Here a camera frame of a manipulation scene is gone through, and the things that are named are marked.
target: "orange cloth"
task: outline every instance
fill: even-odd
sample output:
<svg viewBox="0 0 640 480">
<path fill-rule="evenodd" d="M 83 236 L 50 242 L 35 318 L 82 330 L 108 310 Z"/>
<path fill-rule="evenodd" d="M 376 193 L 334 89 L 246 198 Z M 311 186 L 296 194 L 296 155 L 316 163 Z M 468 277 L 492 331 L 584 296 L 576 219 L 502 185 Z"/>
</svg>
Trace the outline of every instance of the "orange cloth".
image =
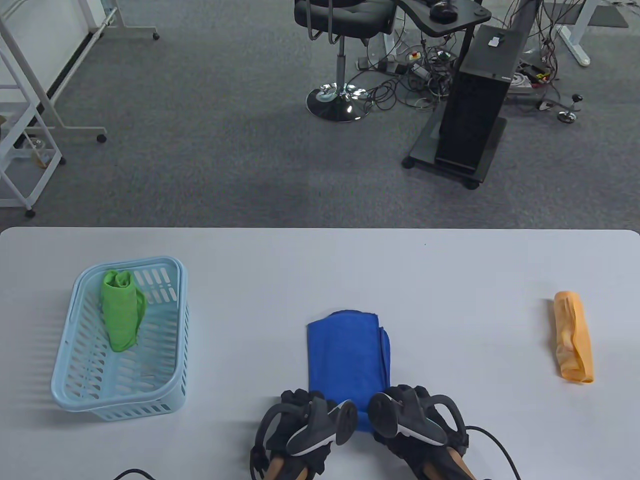
<svg viewBox="0 0 640 480">
<path fill-rule="evenodd" d="M 575 292 L 558 292 L 554 298 L 556 314 L 556 357 L 562 376 L 569 381 L 593 381 L 593 356 L 584 307 Z"/>
</svg>

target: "folded blue towel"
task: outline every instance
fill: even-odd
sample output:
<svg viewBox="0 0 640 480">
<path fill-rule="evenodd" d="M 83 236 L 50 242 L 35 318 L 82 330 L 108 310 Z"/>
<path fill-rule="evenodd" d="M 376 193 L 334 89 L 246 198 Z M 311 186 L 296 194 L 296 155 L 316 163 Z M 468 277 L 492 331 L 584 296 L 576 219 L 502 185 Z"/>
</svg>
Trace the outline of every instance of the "folded blue towel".
<svg viewBox="0 0 640 480">
<path fill-rule="evenodd" d="M 341 310 L 307 326 L 309 391 L 358 407 L 358 430 L 373 431 L 367 406 L 390 386 L 389 337 L 375 314 Z"/>
</svg>

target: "power strip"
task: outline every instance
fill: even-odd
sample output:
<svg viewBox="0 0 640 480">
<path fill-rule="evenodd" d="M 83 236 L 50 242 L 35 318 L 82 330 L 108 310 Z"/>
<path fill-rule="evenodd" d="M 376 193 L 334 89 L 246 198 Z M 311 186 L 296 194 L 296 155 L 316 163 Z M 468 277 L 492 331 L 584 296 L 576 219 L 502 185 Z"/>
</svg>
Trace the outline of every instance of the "power strip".
<svg viewBox="0 0 640 480">
<path fill-rule="evenodd" d="M 429 72 L 427 72 L 427 70 L 418 65 L 417 63 L 414 63 L 411 67 L 411 72 L 417 76 L 419 76 L 421 79 L 423 79 L 425 82 L 428 82 L 429 79 L 431 79 L 431 75 L 429 74 Z"/>
</svg>

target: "mouse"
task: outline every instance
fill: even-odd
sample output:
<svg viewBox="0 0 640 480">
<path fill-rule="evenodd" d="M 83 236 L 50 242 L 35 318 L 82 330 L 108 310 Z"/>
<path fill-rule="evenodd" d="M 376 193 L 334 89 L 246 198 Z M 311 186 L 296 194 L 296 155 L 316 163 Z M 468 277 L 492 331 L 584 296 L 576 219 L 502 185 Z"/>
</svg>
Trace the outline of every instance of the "mouse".
<svg viewBox="0 0 640 480">
<path fill-rule="evenodd" d="M 431 7 L 429 16 L 434 22 L 447 24 L 458 20 L 458 9 L 449 0 L 441 0 Z"/>
</svg>

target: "green towel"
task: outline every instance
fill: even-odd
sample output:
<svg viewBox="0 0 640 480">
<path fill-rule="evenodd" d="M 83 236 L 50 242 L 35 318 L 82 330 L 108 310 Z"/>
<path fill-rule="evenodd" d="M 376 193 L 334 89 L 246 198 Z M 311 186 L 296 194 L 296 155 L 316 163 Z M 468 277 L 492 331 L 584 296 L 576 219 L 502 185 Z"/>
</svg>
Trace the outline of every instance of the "green towel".
<svg viewBox="0 0 640 480">
<path fill-rule="evenodd" d="M 102 282 L 102 313 L 113 351 L 136 344 L 146 310 L 147 298 L 136 287 L 131 272 L 108 271 Z"/>
</svg>

